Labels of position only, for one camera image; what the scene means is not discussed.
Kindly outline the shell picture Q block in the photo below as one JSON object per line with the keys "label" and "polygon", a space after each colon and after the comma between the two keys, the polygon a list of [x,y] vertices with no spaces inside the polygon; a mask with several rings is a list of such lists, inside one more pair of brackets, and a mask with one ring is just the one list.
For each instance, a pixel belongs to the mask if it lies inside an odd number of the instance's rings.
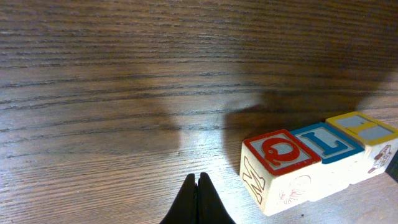
{"label": "shell picture Q block", "polygon": [[242,142],[239,176],[261,211],[271,216],[309,200],[321,157],[286,129]]}

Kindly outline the letter E L block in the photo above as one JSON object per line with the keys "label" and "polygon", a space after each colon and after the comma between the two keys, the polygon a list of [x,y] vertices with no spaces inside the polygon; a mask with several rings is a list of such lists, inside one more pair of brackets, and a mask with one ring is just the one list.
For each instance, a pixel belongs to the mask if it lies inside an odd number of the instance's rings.
{"label": "letter E L block", "polygon": [[316,202],[348,188],[364,157],[362,146],[326,123],[312,124],[291,133],[322,159],[309,201]]}

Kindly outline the car picture yellow block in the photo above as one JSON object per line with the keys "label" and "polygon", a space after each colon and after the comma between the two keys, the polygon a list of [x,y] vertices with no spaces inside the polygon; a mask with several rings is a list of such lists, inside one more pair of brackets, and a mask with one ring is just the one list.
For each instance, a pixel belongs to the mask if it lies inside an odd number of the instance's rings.
{"label": "car picture yellow block", "polygon": [[397,152],[396,128],[359,111],[328,118],[326,123],[364,148],[352,184],[386,171]]}

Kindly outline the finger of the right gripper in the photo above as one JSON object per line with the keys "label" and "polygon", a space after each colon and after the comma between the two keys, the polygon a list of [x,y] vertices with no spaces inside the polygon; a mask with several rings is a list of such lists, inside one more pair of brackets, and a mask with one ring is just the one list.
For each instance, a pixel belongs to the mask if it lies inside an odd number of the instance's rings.
{"label": "finger of the right gripper", "polygon": [[398,152],[395,153],[391,162],[389,163],[386,173],[398,182]]}

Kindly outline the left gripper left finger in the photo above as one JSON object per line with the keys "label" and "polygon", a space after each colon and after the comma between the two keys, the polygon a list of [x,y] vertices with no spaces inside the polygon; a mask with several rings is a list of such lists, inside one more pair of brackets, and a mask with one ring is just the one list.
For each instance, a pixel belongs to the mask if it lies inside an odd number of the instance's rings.
{"label": "left gripper left finger", "polygon": [[160,224],[195,224],[197,222],[197,184],[188,174],[173,204]]}

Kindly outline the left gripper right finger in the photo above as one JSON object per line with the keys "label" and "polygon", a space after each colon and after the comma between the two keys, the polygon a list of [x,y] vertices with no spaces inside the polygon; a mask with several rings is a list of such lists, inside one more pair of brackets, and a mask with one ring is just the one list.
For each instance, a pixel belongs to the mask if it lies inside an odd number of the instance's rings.
{"label": "left gripper right finger", "polygon": [[235,224],[206,172],[200,174],[197,184],[197,223]]}

